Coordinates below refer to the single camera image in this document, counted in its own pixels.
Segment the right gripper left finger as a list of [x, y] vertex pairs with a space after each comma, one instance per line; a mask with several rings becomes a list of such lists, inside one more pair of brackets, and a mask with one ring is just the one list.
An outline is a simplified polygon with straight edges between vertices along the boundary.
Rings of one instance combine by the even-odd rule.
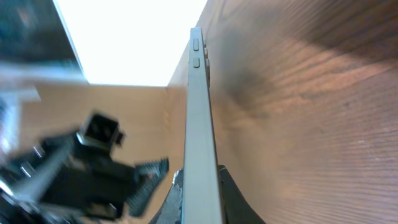
[[181, 224], [183, 169], [174, 173], [171, 188], [158, 212], [149, 224]]

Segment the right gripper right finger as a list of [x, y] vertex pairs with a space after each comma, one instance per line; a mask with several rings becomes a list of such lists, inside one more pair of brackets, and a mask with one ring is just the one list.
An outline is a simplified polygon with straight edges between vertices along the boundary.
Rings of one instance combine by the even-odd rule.
[[228, 224], [266, 224], [252, 209], [224, 165], [218, 166], [221, 194]]

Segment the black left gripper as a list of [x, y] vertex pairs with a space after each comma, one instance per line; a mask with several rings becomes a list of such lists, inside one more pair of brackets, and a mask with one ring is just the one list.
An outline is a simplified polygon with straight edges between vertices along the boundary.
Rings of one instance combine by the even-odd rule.
[[72, 132], [41, 139], [1, 166], [1, 223], [115, 221], [124, 204], [140, 217], [169, 171], [169, 159], [128, 166], [111, 150], [111, 137]]

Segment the Galaxy S25 Ultra smartphone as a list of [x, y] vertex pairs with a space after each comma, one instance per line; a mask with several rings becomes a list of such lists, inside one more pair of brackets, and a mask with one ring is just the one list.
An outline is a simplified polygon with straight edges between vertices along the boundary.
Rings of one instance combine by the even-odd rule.
[[182, 223], [225, 222], [205, 51], [201, 28], [190, 29]]

